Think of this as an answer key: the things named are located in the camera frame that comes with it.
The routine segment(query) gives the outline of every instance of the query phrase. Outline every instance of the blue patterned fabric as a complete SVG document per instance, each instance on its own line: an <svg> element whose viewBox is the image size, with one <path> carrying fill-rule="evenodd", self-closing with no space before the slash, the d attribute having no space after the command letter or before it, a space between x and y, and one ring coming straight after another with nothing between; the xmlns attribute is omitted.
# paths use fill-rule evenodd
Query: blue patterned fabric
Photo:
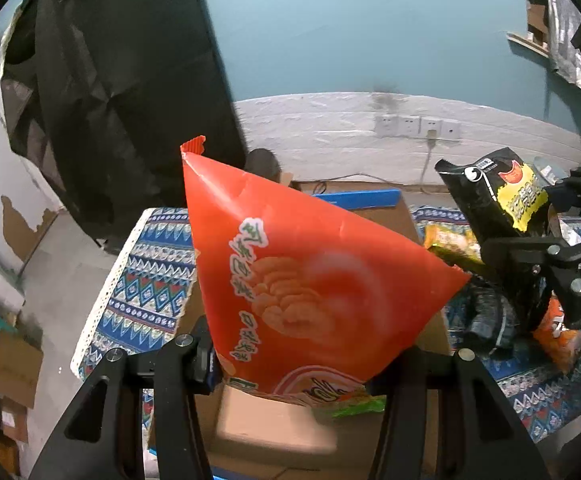
<svg viewBox="0 0 581 480"><path fill-rule="evenodd" d="M467 228L461 211L454 208L422 206L411 214L423 236L425 226L442 223L454 230ZM581 218L562 218L581 236ZM444 307L452 348L461 347L467 325L467 297L460 291ZM494 360L480 356L481 362L504 392L533 441L539 442L581 415L581 356L568 374L562 374L541 345L533 338L517 338L513 357Z"/></svg>
<svg viewBox="0 0 581 480"><path fill-rule="evenodd" d="M82 380L110 348L122 347L128 354L136 354L170 341L195 281L188 211L155 209L106 298L106 309L79 367ZM152 398L152 391L145 390L144 426L150 420Z"/></svg>

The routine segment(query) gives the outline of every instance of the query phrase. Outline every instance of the black cloth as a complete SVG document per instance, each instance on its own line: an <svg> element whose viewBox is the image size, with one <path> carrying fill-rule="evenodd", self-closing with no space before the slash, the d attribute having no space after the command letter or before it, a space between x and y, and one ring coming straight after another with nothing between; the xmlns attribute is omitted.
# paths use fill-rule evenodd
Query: black cloth
<svg viewBox="0 0 581 480"><path fill-rule="evenodd" d="M24 0L2 94L13 151L93 238L185 206L179 146L243 168L245 147L204 0Z"/></svg>

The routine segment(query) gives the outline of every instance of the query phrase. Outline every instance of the gray floor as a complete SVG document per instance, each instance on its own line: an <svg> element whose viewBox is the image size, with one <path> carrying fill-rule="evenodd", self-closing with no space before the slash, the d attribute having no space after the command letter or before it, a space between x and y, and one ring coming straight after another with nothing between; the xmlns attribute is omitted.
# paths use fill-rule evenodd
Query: gray floor
<svg viewBox="0 0 581 480"><path fill-rule="evenodd" d="M409 205L453 206L448 194L405 193ZM70 360L115 257L105 254L68 214L49 229L23 275L26 304L20 317L26 333L44 352L35 408L28 416L29 443L20 444L26 478L59 417L80 386ZM544 439L540 450L550 460L581 431L581 417Z"/></svg>

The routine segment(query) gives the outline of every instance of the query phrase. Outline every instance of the brown patch on wall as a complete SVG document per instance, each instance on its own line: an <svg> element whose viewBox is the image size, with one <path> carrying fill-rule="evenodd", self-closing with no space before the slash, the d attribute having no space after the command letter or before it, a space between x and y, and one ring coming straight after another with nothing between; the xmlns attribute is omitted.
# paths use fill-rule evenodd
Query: brown patch on wall
<svg viewBox="0 0 581 480"><path fill-rule="evenodd" d="M4 239L17 257L26 262L57 217L57 213L46 209L42 223L33 230L28 227L22 214L13 207L13 202L6 195L2 195L2 206Z"/></svg>

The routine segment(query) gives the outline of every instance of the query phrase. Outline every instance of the open cardboard box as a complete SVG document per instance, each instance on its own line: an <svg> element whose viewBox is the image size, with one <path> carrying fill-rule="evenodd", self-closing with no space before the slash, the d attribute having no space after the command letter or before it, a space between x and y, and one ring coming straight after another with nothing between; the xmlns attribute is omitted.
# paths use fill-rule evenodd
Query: open cardboard box
<svg viewBox="0 0 581 480"><path fill-rule="evenodd" d="M379 188L374 184L337 183L331 190ZM355 213L419 243L403 197L397 206ZM196 284L177 332L190 332L202 314L202 294ZM428 351L449 354L441 313L433 316L417 344ZM235 473L270 480L367 478L383 419L382 413L333 418L328 409L261 399L228 386L218 387L211 396L196 396L195 402L210 464L215 474L228 479ZM429 472L434 470L437 455L437 418L436 392L429 392L423 464L424 471ZM149 447L155 449L154 443L151 431Z"/></svg>

